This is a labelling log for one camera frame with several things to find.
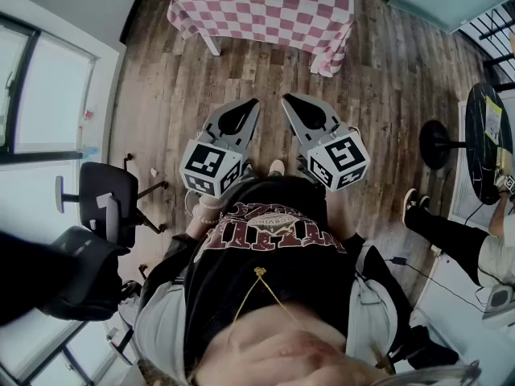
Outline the white grey device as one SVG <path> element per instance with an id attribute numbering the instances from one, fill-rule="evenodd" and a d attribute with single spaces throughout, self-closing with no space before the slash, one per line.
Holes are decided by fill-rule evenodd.
<path id="1" fill-rule="evenodd" d="M 482 323 L 491 329 L 515 325 L 515 290 L 510 285 L 496 285 L 489 294 Z"/>

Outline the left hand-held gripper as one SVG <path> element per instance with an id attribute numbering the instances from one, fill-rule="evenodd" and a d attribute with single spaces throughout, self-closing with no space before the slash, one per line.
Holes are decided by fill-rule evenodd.
<path id="1" fill-rule="evenodd" d="M 226 103 L 214 110 L 203 131 L 188 142 L 179 167 L 184 186 L 220 199 L 242 176 L 247 148 L 258 122 L 257 98 Z"/>

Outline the yellow paper sheet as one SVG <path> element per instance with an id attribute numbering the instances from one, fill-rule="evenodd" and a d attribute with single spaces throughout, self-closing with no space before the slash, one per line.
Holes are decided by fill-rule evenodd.
<path id="1" fill-rule="evenodd" d="M 499 145 L 502 108 L 489 96 L 485 97 L 484 133 L 496 145 Z"/>

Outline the person's left forearm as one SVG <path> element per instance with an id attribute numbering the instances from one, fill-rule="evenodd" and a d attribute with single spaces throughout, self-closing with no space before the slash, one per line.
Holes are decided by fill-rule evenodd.
<path id="1" fill-rule="evenodd" d="M 223 199 L 202 195 L 196 209 L 193 210 L 193 217 L 187 226 L 186 233 L 194 240 L 201 240 L 208 230 L 220 221 L 224 205 Z"/>

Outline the black framed window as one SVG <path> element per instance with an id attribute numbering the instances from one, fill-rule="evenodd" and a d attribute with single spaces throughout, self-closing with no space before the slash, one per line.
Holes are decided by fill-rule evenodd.
<path id="1" fill-rule="evenodd" d="M 96 57 L 0 12 L 0 166 L 78 160 Z"/>
<path id="2" fill-rule="evenodd" d="M 64 321 L 33 310 L 0 327 L 0 385 L 122 386 L 136 368 L 128 326 Z"/>

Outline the red white checkered tablecloth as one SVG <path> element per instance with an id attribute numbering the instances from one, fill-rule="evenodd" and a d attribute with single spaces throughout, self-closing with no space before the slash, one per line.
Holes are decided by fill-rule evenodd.
<path id="1" fill-rule="evenodd" d="M 314 56 L 311 72 L 341 68 L 354 0 L 171 0 L 168 21 L 184 39 L 229 37 L 276 43 Z"/>

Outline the person's right forearm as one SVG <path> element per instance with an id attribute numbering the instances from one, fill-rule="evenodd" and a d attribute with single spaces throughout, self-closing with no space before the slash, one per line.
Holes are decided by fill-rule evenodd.
<path id="1" fill-rule="evenodd" d="M 345 189 L 326 193 L 328 227 L 340 241 L 348 240 L 356 234 L 348 193 Z"/>

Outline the black printed t-shirt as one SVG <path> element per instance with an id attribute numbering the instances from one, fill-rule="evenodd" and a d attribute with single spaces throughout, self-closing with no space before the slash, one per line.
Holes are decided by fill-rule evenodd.
<path id="1" fill-rule="evenodd" d="M 184 361 L 245 314 L 296 301 L 345 333 L 356 257 L 329 231 L 321 189 L 294 176 L 253 179 L 192 253 L 184 280 Z"/>

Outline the round black marble table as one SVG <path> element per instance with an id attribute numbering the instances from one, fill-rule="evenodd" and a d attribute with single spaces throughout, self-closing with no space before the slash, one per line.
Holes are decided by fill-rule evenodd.
<path id="1" fill-rule="evenodd" d="M 502 108 L 499 145 L 484 133 L 485 97 L 490 97 Z M 476 196 L 482 203 L 492 205 L 499 200 L 496 187 L 496 152 L 502 147 L 513 154 L 513 135 L 509 116 L 502 99 L 493 86 L 475 84 L 467 99 L 464 118 L 464 140 L 450 139 L 446 127 L 437 120 L 426 122 L 419 134 L 422 160 L 432 170 L 444 167 L 453 149 L 465 148 L 469 176 Z"/>

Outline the person's neck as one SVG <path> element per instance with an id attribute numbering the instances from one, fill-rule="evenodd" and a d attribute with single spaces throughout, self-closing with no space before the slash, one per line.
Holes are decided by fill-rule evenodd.
<path id="1" fill-rule="evenodd" d="M 346 338 L 298 302 L 240 317 L 213 337 L 196 386 L 371 386 L 387 375 L 345 354 Z"/>

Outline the tan cardboard box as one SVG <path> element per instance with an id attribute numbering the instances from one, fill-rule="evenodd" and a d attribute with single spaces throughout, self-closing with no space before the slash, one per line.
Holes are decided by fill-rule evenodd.
<path id="1" fill-rule="evenodd" d="M 508 176 L 513 173 L 513 155 L 502 147 L 496 152 L 496 177 Z"/>

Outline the grey and black jacket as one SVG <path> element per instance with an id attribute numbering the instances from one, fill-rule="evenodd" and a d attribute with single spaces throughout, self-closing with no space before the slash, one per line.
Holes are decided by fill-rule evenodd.
<path id="1" fill-rule="evenodd" d="M 136 341 L 141 352 L 178 386 L 196 386 L 194 371 L 204 355 L 191 365 L 185 364 L 187 310 L 184 280 L 192 253 L 204 238 L 194 240 L 188 234 L 182 234 L 172 239 L 163 261 L 146 279 L 135 322 Z M 377 354 L 394 351 L 409 342 L 411 307 L 374 247 L 366 246 L 359 236 L 341 243 L 356 257 L 348 295 L 347 331 L 340 332 L 346 338 L 345 354 L 376 368 Z M 296 301 L 277 300 L 270 306 L 285 309 L 289 302 Z M 233 326 L 243 315 L 237 313 L 227 327 Z"/>

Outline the black metal rack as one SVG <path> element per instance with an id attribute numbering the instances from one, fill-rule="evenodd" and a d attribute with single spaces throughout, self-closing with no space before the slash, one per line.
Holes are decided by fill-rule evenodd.
<path id="1" fill-rule="evenodd" d="M 501 80 L 515 82 L 515 6 L 509 2 L 473 18 L 459 29 L 486 52 Z"/>

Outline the black office chair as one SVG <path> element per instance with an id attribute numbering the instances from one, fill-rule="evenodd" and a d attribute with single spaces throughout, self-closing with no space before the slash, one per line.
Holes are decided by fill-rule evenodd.
<path id="1" fill-rule="evenodd" d="M 158 188 L 167 189 L 168 182 L 161 181 L 144 191 L 138 190 L 138 180 L 127 170 L 127 154 L 123 167 L 99 162 L 86 162 L 80 167 L 79 192 L 64 192 L 64 178 L 56 177 L 56 209 L 64 213 L 66 203 L 79 205 L 80 223 L 100 238 L 126 248 L 135 244 L 135 229 L 146 226 L 160 234 L 165 224 L 155 226 L 139 209 L 138 201 Z"/>
<path id="2" fill-rule="evenodd" d="M 78 226 L 68 228 L 50 244 L 50 250 L 71 264 L 56 269 L 68 276 L 39 310 L 62 320 L 89 322 L 112 318 L 122 299 L 118 258 L 130 250 Z"/>

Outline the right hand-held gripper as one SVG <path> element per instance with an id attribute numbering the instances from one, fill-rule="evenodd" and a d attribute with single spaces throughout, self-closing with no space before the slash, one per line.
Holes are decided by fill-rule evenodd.
<path id="1" fill-rule="evenodd" d="M 282 96 L 290 128 L 300 143 L 298 170 L 329 191 L 360 181 L 370 157 L 360 131 L 341 123 L 326 101 L 301 93 Z"/>

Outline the white table leg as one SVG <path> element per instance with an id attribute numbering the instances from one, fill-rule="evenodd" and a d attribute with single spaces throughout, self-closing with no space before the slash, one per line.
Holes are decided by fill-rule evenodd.
<path id="1" fill-rule="evenodd" d="M 209 51 L 214 56 L 221 56 L 220 37 L 211 35 L 202 35 L 202 38 Z"/>

